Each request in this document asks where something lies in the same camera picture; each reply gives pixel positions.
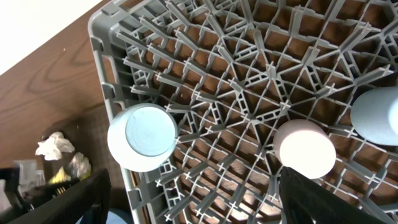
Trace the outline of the blue plate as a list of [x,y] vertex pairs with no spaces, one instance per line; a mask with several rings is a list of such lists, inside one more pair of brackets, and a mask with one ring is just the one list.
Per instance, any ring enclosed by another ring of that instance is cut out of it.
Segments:
[[[76,224],[90,224],[93,223],[94,210],[90,209],[76,222]],[[133,219],[127,212],[111,208],[108,211],[106,224],[133,224]]]

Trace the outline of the light blue cup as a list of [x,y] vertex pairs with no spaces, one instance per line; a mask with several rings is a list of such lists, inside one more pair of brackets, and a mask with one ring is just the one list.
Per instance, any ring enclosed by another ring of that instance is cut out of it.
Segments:
[[397,146],[397,87],[382,87],[360,95],[351,107],[357,133],[376,144]]

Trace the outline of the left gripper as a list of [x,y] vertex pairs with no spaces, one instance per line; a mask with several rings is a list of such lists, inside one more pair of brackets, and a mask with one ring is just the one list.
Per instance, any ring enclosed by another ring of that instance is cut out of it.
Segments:
[[12,167],[1,169],[1,220],[12,221],[31,212],[77,183],[71,177],[48,183],[36,161],[14,161]]

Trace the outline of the pink cup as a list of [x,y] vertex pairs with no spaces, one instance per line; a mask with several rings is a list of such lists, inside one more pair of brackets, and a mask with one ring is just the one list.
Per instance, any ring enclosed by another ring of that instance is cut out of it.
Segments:
[[283,166],[309,179],[327,175],[336,162],[336,150],[321,127],[293,119],[279,127],[273,138],[275,155]]

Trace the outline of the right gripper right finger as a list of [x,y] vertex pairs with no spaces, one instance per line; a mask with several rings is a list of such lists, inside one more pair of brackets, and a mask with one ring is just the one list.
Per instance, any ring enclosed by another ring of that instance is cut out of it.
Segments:
[[279,195],[288,224],[382,223],[290,167],[281,170]]

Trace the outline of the green foil wrapper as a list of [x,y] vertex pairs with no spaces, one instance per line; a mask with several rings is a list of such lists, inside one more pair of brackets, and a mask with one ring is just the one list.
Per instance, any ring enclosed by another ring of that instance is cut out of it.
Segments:
[[83,180],[91,174],[91,164],[89,159],[82,153],[77,152],[71,161],[61,166],[57,173],[48,181],[49,184],[57,184],[73,179]]

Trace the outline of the light blue bowl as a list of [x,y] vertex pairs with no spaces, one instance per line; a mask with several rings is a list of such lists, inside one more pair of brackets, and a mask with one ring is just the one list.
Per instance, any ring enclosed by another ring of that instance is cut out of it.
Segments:
[[177,135],[178,127],[170,113],[159,105],[140,103],[111,120],[107,142],[111,155],[123,168],[149,172],[172,155]]

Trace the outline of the white tissue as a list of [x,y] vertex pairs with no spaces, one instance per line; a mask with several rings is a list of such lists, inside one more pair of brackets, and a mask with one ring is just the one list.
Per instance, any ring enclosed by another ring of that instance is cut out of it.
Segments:
[[46,161],[58,161],[63,153],[75,151],[73,144],[65,138],[62,132],[52,133],[46,140],[38,142],[36,156],[44,156]]

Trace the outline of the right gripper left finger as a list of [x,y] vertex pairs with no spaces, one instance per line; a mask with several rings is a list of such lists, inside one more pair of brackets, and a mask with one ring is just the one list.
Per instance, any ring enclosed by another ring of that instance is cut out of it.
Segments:
[[19,168],[6,169],[6,223],[106,223],[111,195],[107,169],[79,180],[43,185],[27,198],[18,191]]

